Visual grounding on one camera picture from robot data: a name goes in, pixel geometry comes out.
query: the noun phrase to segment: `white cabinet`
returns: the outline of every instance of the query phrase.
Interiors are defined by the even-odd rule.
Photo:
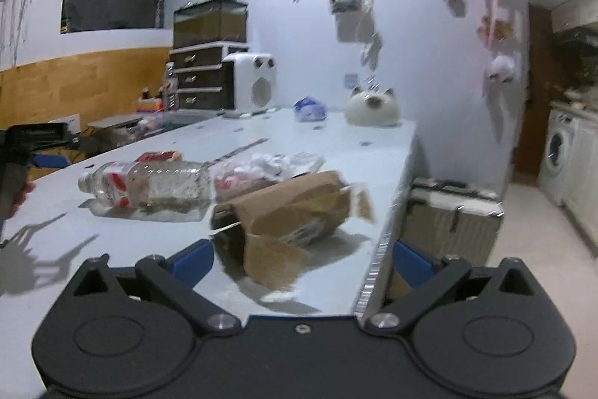
[[[564,204],[598,243],[598,128],[589,122],[583,121],[579,127]]]
[[[579,24],[598,22],[598,0],[579,0]]]
[[[555,33],[577,26],[579,26],[579,0],[566,2],[552,12],[552,30]]]

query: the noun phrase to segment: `floor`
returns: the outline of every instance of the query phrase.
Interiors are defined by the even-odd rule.
[[[490,258],[519,257],[571,327],[577,356],[563,392],[598,399],[598,265],[561,209],[532,186],[510,184],[505,218]]]

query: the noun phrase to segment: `siamese cat figurine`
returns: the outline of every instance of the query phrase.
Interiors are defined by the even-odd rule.
[[[385,127],[397,125],[399,118],[399,106],[392,88],[379,93],[356,86],[345,107],[345,119],[352,125]]]

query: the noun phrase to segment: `white speaker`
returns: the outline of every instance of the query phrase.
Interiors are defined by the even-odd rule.
[[[235,113],[254,113],[276,106],[276,61],[268,53],[231,53],[222,60]]]

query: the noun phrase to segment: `cardboard box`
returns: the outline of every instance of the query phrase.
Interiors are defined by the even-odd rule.
[[[352,193],[337,172],[300,176],[217,205],[212,228],[232,225],[223,231],[224,248],[254,282],[289,289],[308,263],[305,247],[333,234],[351,214]],[[372,220],[366,192],[355,207]]]

